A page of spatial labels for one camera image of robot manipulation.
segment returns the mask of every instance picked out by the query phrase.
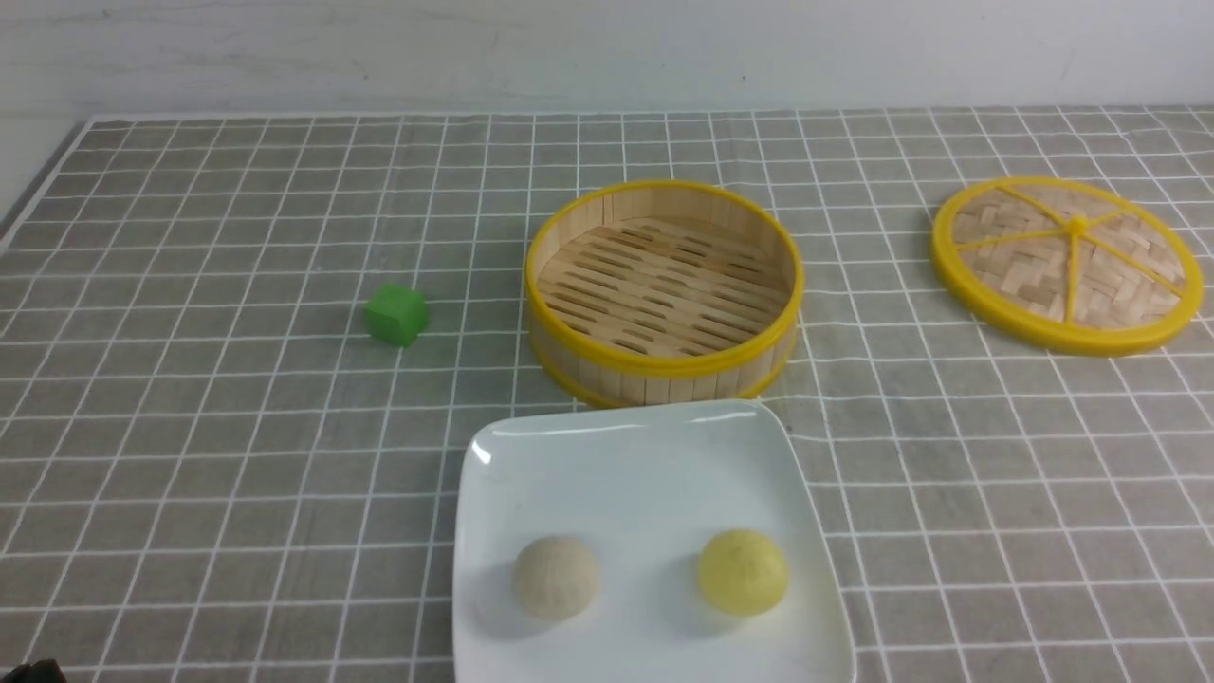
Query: square plate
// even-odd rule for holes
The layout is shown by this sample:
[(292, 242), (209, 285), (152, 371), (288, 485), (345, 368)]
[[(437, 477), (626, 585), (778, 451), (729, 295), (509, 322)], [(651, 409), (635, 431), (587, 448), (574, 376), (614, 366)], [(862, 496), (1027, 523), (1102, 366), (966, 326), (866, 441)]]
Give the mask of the square plate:
[[(704, 602), (696, 559), (727, 529), (768, 535), (789, 587), (767, 614)], [(550, 625), (515, 602), (518, 552), (573, 535), (600, 592)], [(850, 683), (851, 630), (788, 434), (753, 402), (507, 420), (460, 476), (452, 631), (460, 683)]]

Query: green cube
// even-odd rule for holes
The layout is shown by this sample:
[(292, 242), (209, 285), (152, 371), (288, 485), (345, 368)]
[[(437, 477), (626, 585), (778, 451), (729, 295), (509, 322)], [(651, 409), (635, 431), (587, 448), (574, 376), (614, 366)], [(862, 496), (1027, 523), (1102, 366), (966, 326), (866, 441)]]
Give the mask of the green cube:
[(413, 345), (418, 334), (430, 324), (426, 300), (419, 291), (399, 284), (380, 286), (363, 306), (363, 312), (371, 336), (397, 347)]

